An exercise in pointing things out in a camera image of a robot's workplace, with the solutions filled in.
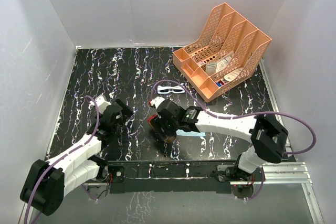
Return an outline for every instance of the black marble surface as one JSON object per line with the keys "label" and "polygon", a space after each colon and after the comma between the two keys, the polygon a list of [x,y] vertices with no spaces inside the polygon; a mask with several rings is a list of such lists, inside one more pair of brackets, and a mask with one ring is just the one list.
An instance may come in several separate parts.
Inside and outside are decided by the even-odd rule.
{"label": "black marble surface", "polygon": [[[158,141],[147,119],[155,113],[148,101],[153,85],[162,79],[185,83],[195,90],[173,65],[178,48],[82,49],[75,64],[57,123],[57,131],[47,158],[54,157],[80,140],[94,118],[85,95],[104,94],[108,100],[119,98],[134,109],[126,127],[100,155],[109,161],[236,159],[249,143],[234,137],[208,133],[204,137],[177,136],[173,144]],[[187,94],[161,95],[184,108],[194,105]],[[206,104],[215,112],[241,115],[272,110],[260,69],[244,83]]]}

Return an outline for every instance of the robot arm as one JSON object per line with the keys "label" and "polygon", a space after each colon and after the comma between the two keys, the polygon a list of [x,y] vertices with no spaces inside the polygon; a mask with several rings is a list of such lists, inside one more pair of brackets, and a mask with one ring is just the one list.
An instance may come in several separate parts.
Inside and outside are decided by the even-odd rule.
{"label": "robot arm", "polygon": [[[150,106],[156,108],[158,114],[153,115],[148,123],[166,142],[175,139],[177,130],[215,132],[251,142],[253,146],[239,155],[235,166],[225,170],[225,176],[228,179],[246,180],[264,163],[282,161],[288,131],[272,115],[232,120],[219,119],[210,116],[200,107],[190,106],[185,110],[162,97],[156,97],[150,101]],[[212,113],[217,116],[234,116]]]}
{"label": "robot arm", "polygon": [[33,197],[32,206],[47,216],[54,213],[63,198],[76,187],[90,179],[103,178],[105,162],[94,155],[113,140],[114,134],[124,124],[124,120],[133,115],[133,111],[119,99],[111,104],[100,95],[96,98],[96,103],[101,116],[94,136],[92,133],[96,122],[93,122],[89,131],[72,147],[47,161],[37,160],[30,168],[20,194],[20,199],[26,203],[36,181],[49,164],[67,154],[45,176]]}

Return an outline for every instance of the sunglasses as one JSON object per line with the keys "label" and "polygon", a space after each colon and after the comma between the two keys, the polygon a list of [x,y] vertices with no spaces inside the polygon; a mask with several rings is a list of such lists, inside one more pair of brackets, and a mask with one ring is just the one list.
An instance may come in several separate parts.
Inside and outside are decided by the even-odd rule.
{"label": "sunglasses", "polygon": [[175,86],[175,87],[163,87],[163,86],[158,86],[158,94],[169,94],[169,93],[174,93],[174,94],[182,94],[184,93],[184,89],[180,86]]}

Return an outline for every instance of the perforated divider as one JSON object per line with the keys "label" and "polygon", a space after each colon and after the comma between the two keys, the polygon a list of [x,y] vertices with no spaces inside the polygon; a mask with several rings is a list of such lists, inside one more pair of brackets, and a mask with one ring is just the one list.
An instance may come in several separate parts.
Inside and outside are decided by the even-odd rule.
{"label": "perforated divider", "polygon": [[[271,38],[224,3],[212,10],[195,43],[174,51],[173,62],[201,97],[209,102],[250,78],[270,42]],[[228,65],[211,76],[205,72],[205,65],[198,64],[200,61],[219,61],[232,51]],[[218,85],[217,82],[223,78],[225,84]]]}
{"label": "perforated divider", "polygon": [[199,39],[194,43],[184,47],[184,50],[191,55],[193,52],[207,47],[215,34],[220,20],[223,18],[223,16],[232,12],[234,12],[234,9],[226,3],[214,7],[209,15],[208,20],[206,21]]}

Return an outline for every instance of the white wall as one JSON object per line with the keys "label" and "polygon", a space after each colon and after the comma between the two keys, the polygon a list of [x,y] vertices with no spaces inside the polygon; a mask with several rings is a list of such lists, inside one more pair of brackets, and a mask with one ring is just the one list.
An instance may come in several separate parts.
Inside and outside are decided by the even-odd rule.
{"label": "white wall", "polygon": [[51,0],[74,44],[86,48],[189,44],[223,2],[267,31],[283,1]]}
{"label": "white wall", "polygon": [[0,216],[17,223],[32,163],[43,159],[75,47],[49,0],[0,0]]}
{"label": "white wall", "polygon": [[[299,155],[312,177],[326,223],[335,223],[336,0],[286,0],[268,35],[265,63],[281,111],[307,120],[318,137]],[[295,151],[311,142],[308,130],[285,120]]]}

